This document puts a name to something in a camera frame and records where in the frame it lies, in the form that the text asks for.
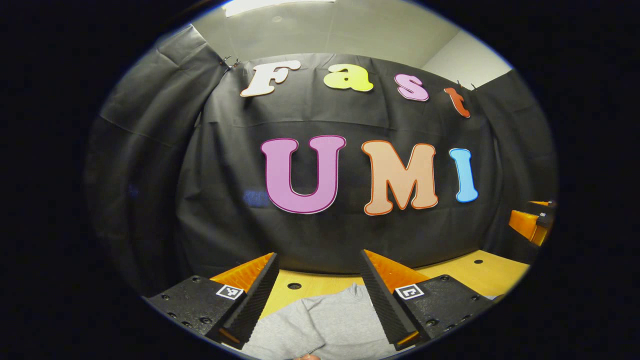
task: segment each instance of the white wall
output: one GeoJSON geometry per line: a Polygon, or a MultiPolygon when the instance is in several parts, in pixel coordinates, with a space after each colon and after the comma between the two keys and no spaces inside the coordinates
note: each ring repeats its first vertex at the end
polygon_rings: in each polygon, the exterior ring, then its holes
{"type": "Polygon", "coordinates": [[[422,69],[473,89],[472,83],[479,87],[506,74],[511,65],[487,45],[460,30],[422,69]]]}

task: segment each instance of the orange object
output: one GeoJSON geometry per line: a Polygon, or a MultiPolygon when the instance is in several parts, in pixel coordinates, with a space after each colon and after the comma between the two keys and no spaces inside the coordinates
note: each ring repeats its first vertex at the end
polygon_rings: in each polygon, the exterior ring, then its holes
{"type": "Polygon", "coordinates": [[[229,340],[233,341],[236,344],[240,344],[240,340],[236,339],[235,336],[229,334],[228,331],[226,331],[224,328],[219,328],[218,331],[220,331],[220,334],[226,336],[229,340]]]}
{"type": "Polygon", "coordinates": [[[533,235],[536,232],[536,222],[538,221],[538,215],[532,215],[523,213],[522,211],[512,210],[511,218],[509,219],[509,226],[522,236],[531,241],[533,235]]]}
{"type": "Polygon", "coordinates": [[[529,202],[532,203],[532,204],[549,206],[549,201],[529,201],[529,202]]]}
{"type": "Polygon", "coordinates": [[[220,284],[233,286],[235,288],[241,288],[247,292],[256,278],[258,278],[258,275],[260,275],[262,269],[267,265],[267,262],[272,255],[273,253],[270,252],[265,256],[261,256],[257,259],[236,266],[231,270],[227,270],[222,274],[216,275],[210,278],[210,280],[219,282],[220,284]]]}
{"type": "Polygon", "coordinates": [[[469,111],[467,109],[465,109],[465,106],[462,105],[462,102],[464,102],[464,99],[462,98],[461,95],[459,95],[456,92],[456,89],[454,88],[446,88],[444,89],[444,92],[446,92],[447,94],[449,94],[449,97],[451,97],[451,101],[453,102],[453,106],[456,108],[456,110],[458,111],[458,113],[466,118],[471,117],[471,113],[469,113],[469,111]]]}
{"type": "Polygon", "coordinates": [[[420,333],[418,331],[416,331],[413,334],[407,336],[406,338],[398,341],[397,344],[398,345],[404,345],[404,344],[408,343],[409,341],[414,340],[417,336],[420,336],[420,333]]]}
{"type": "Polygon", "coordinates": [[[547,238],[547,234],[549,229],[543,226],[536,226],[536,231],[531,238],[531,242],[536,244],[537,246],[542,245],[542,243],[547,238]]]}
{"type": "Polygon", "coordinates": [[[393,293],[396,288],[429,280],[429,277],[426,275],[422,275],[419,272],[400,263],[396,263],[391,259],[387,259],[382,255],[378,255],[375,252],[371,252],[366,249],[364,252],[367,254],[369,260],[371,260],[374,268],[376,268],[376,271],[391,293],[393,293]]]}

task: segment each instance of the yellow letter a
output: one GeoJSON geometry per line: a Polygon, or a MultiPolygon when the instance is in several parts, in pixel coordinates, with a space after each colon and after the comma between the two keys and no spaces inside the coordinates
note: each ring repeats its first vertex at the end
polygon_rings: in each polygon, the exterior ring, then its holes
{"type": "Polygon", "coordinates": [[[367,69],[352,64],[337,64],[329,66],[331,74],[324,77],[324,83],[330,88],[369,91],[373,84],[369,82],[367,69]]]}

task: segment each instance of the foam letter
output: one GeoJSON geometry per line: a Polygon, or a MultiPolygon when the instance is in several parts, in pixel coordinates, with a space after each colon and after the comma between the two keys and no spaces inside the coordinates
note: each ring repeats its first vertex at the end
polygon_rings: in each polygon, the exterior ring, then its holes
{"type": "Polygon", "coordinates": [[[362,151],[371,159],[371,201],[364,207],[367,215],[384,215],[394,208],[387,199],[387,185],[402,210],[409,203],[414,187],[415,197],[411,201],[414,209],[438,204],[433,179],[433,156],[436,153],[433,146],[416,144],[406,168],[390,142],[368,141],[362,144],[362,151]]]}
{"type": "Polygon", "coordinates": [[[324,83],[330,88],[369,91],[373,84],[369,82],[367,69],[352,64],[337,64],[329,66],[331,74],[324,77],[324,83]]]}
{"type": "Polygon", "coordinates": [[[301,64],[298,60],[256,65],[253,67],[255,74],[253,75],[253,79],[251,79],[251,83],[249,83],[249,87],[242,90],[240,96],[249,97],[270,94],[275,90],[275,87],[269,85],[271,79],[274,79],[276,84],[280,84],[287,78],[289,69],[298,70],[300,66],[301,64]]]}
{"type": "Polygon", "coordinates": [[[269,199],[280,209],[298,214],[318,213],[331,206],[338,192],[338,152],[346,144],[345,138],[335,135],[309,140],[309,147],[317,153],[317,188],[309,195],[301,195],[291,186],[291,154],[298,150],[298,142],[289,138],[264,142],[260,148],[267,162],[269,199]]]}
{"type": "Polygon", "coordinates": [[[394,77],[394,80],[396,84],[400,85],[398,92],[404,96],[405,99],[418,101],[429,100],[427,90],[421,86],[422,82],[415,76],[398,74],[394,77]]]}
{"type": "Polygon", "coordinates": [[[458,113],[460,113],[460,115],[464,117],[471,117],[471,114],[469,113],[469,111],[465,109],[465,107],[462,105],[462,102],[464,101],[464,99],[462,98],[462,96],[458,95],[458,93],[456,92],[456,89],[446,88],[444,89],[444,92],[449,94],[449,96],[451,97],[451,101],[453,102],[453,106],[456,108],[458,113]]]}
{"type": "Polygon", "coordinates": [[[466,149],[451,149],[449,156],[456,162],[458,169],[459,191],[456,199],[459,202],[470,202],[478,198],[478,191],[474,188],[474,176],[471,174],[471,152],[466,149]]]}

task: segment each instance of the gray cloth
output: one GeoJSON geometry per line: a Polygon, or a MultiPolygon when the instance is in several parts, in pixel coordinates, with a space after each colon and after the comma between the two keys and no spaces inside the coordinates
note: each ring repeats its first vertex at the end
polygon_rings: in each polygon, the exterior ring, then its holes
{"type": "Polygon", "coordinates": [[[321,360],[365,360],[398,353],[385,337],[367,288],[355,283],[336,294],[298,300],[261,319],[242,351],[263,360],[309,353],[321,360]]]}

